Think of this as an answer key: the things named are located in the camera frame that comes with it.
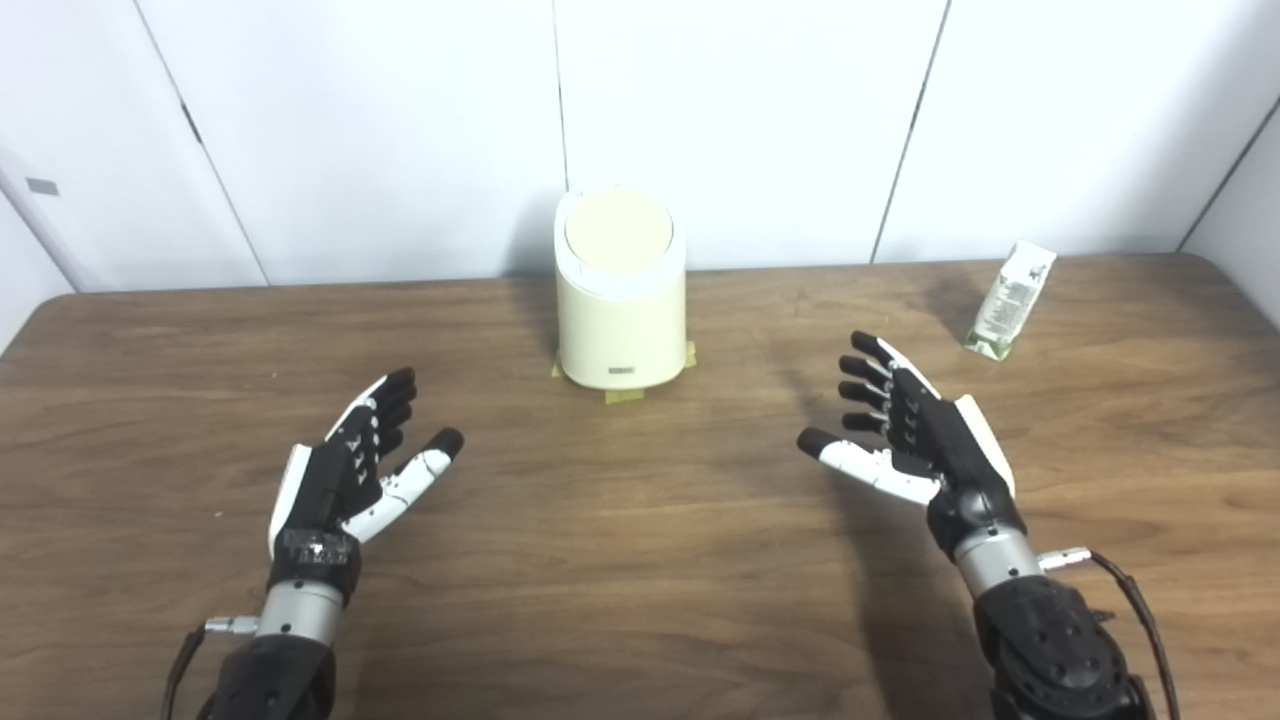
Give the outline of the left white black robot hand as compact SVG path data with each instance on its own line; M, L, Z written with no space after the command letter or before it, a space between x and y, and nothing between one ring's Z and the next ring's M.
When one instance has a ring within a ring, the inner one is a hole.
M269 589L315 583L349 603L364 546L407 512L465 446L465 436L445 427L381 470L404 441L417 393L411 366L385 374L355 396L323 441L291 448L268 529Z

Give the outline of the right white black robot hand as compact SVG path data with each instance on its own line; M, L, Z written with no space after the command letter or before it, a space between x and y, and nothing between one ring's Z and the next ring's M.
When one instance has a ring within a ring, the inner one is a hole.
M847 375L841 398L867 405L847 413L844 428L884 441L868 448L820 428L797 436L801 452L879 492L919 503L940 550L956 561L964 541L1027 524L1015 502L1012 471L975 400L946 398L887 341L855 331L852 355L838 360Z

